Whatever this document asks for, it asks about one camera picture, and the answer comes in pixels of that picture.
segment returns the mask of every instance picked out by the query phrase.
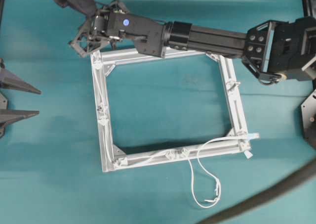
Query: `table surface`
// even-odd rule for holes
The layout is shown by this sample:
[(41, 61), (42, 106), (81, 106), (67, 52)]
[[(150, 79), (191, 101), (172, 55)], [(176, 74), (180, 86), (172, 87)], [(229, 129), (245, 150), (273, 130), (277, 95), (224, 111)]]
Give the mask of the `table surface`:
[[(301, 0), (123, 0), (139, 15), (246, 32), (303, 16)], [(0, 53), (42, 95), (1, 90), (9, 108), (40, 114), (0, 140), (0, 220), (6, 224), (196, 223), (280, 180), (315, 156), (300, 104), (311, 82), (265, 87), (234, 59), (254, 156), (202, 159), (222, 199), (202, 210), (186, 161), (102, 173), (89, 58), (68, 47), (84, 16), (52, 0), (5, 0)], [(119, 48), (131, 47), (131, 42)], [(128, 153), (203, 142), (230, 128), (219, 69), (205, 56), (118, 66), (108, 77), (114, 142)], [(193, 162), (199, 200), (214, 182)], [(316, 181), (226, 223), (313, 224)]]

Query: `black cable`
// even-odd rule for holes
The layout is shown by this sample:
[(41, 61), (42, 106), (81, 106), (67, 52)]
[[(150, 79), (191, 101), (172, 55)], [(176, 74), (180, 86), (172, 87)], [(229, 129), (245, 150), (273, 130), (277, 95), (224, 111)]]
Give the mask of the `black cable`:
[(292, 190), (293, 188), (303, 184), (307, 180), (316, 175), (316, 158), (305, 164), (300, 169), (296, 170), (280, 182), (269, 187), (268, 189), (255, 194), (254, 196), (230, 207), (224, 209), (204, 220), (198, 224), (214, 224), (220, 223), (227, 219), (238, 216), (244, 212), (254, 209), (262, 204), (265, 204), (282, 194)]

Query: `rectangular metal frame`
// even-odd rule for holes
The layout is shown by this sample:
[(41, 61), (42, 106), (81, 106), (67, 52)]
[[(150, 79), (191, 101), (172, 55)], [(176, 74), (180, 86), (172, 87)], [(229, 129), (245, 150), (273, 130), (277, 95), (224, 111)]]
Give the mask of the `rectangular metal frame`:
[[(116, 66), (119, 65), (121, 66), (154, 60), (166, 60), (169, 58), (201, 54), (205, 53), (197, 51), (179, 51), (171, 48), (166, 49), (165, 58), (140, 54), (134, 48), (103, 53), (96, 51), (91, 54), (93, 86), (103, 172), (195, 159), (197, 157), (197, 151), (201, 144), (175, 148), (179, 151), (180, 155), (173, 157), (167, 155), (168, 149), (125, 154), (120, 148), (115, 146), (113, 143), (106, 77), (115, 69)], [(214, 54), (206, 54), (206, 56), (219, 63), (232, 125), (232, 129), (227, 136), (247, 135), (248, 129), (238, 89), (238, 85), (240, 83), (236, 80), (232, 60)], [(244, 139), (217, 141), (206, 145), (200, 151), (199, 157), (234, 154), (249, 151), (250, 149), (250, 142)], [(181, 152), (183, 151), (188, 153), (187, 156), (181, 156)]]

